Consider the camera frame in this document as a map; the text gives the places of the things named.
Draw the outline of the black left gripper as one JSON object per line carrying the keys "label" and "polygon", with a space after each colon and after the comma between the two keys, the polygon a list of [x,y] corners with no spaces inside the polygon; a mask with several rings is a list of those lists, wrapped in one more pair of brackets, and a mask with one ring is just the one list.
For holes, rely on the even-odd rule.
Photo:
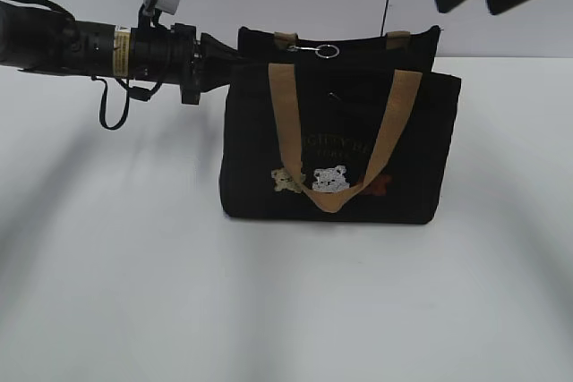
{"label": "black left gripper", "polygon": [[[130,86],[128,98],[147,102],[163,85],[172,84],[179,88],[182,104],[197,105],[201,93],[230,84],[233,65],[227,62],[241,59],[236,49],[190,25],[132,28],[128,79],[153,87]],[[224,62],[207,62],[215,60]]]}

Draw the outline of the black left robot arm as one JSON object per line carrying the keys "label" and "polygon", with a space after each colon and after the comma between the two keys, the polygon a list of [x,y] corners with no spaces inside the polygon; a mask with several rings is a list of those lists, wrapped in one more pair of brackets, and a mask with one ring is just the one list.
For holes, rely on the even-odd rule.
{"label": "black left robot arm", "polygon": [[230,82],[237,50],[195,27],[159,18],[166,7],[143,0],[134,28],[80,21],[50,0],[1,0],[1,64],[54,76],[113,78],[134,100],[149,101],[164,84],[185,105]]}

